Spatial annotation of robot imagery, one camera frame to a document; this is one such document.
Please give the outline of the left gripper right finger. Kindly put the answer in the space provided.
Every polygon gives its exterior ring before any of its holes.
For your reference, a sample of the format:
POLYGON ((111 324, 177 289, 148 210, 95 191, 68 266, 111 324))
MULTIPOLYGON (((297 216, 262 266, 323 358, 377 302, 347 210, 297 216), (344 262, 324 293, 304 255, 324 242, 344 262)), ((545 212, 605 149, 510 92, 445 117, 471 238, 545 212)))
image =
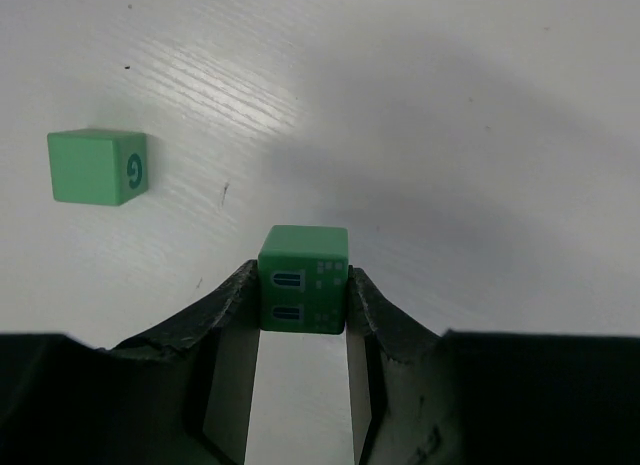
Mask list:
POLYGON ((634 337, 447 331, 359 268, 346 343, 358 464, 635 464, 634 337))

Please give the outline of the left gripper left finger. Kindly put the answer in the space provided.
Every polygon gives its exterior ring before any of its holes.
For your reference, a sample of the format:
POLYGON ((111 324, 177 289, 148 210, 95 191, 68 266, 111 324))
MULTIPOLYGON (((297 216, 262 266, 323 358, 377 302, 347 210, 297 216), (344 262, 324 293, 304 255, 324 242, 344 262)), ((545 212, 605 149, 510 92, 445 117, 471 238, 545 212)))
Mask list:
POLYGON ((259 343, 257 264, 111 349, 1 337, 5 464, 241 464, 259 343))

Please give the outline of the small green cube block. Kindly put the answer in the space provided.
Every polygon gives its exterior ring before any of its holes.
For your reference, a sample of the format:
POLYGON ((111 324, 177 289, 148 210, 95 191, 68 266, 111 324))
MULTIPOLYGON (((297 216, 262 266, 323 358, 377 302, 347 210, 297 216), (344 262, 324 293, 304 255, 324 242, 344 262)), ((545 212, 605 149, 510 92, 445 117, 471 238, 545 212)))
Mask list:
POLYGON ((120 206, 149 188, 147 135, 80 129, 51 132, 47 146, 55 200, 120 206))

